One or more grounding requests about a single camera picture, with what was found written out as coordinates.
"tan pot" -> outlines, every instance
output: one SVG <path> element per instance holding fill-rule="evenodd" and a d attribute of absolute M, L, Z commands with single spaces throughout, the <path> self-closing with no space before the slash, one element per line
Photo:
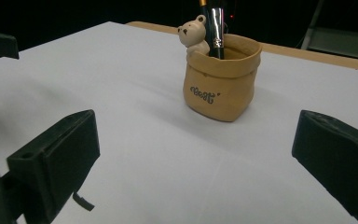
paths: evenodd
<path fill-rule="evenodd" d="M 240 35 L 224 38 L 224 60 L 198 52 L 188 55 L 183 94 L 200 114 L 234 121 L 253 99 L 261 45 Z"/>

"white tabletop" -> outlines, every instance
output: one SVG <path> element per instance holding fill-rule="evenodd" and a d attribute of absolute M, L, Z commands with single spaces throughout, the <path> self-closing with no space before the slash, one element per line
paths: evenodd
<path fill-rule="evenodd" d="M 107 22 L 0 59 L 6 157 L 93 109 L 101 157 L 53 223 L 358 223 L 291 155 L 301 109 L 358 129 L 358 70 L 263 52 L 255 98 L 234 122 L 186 106 L 186 48 Z"/>

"dark background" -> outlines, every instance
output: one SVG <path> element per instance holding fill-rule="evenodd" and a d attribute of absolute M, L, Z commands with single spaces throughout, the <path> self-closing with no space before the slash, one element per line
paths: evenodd
<path fill-rule="evenodd" d="M 299 48 L 318 0 L 210 3 L 224 6 L 229 33 Z M 0 1 L 0 33 L 14 35 L 19 50 L 24 50 L 106 21 L 147 21 L 177 27 L 199 14 L 199 0 Z M 358 0 L 325 0 L 317 25 L 358 32 Z"/>

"wooden table edge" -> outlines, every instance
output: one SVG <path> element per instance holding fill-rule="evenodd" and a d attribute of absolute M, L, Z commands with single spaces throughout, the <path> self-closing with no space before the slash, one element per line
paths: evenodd
<path fill-rule="evenodd" d="M 171 27 L 171 26 L 166 26 L 166 25 L 160 25 L 160 24 L 144 22 L 144 21 L 130 21 L 126 24 L 130 25 L 130 26 L 134 26 L 134 27 L 144 28 L 144 29 L 153 30 L 153 31 L 159 31 L 159 32 L 163 32 L 163 33 L 173 34 L 173 35 L 177 34 L 176 27 Z M 261 43 L 261 45 L 263 47 L 263 51 L 265 51 L 265 52 L 281 54 L 284 56 L 296 57 L 296 58 L 300 58 L 300 59 L 306 59 L 306 60 L 315 61 L 315 62 L 319 62 L 319 63 L 330 63 L 330 64 L 339 65 L 339 66 L 343 66 L 343 67 L 358 69 L 358 59 L 347 58 L 347 57 L 325 54 L 325 53 L 319 53 L 319 52 L 308 51 L 308 50 L 303 50 L 303 49 L 287 48 L 287 47 L 277 46 L 277 45 L 272 45 L 272 44 L 267 44 L 267 43 Z"/>

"teddy bear figurine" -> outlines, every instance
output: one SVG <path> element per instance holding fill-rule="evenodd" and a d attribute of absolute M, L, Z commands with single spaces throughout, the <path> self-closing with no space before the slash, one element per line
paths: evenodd
<path fill-rule="evenodd" d="M 209 45 L 204 40 L 206 35 L 205 23 L 206 17 L 199 15 L 195 20 L 188 21 L 178 27 L 180 42 L 187 47 L 187 56 L 193 51 L 202 54 L 209 53 Z"/>

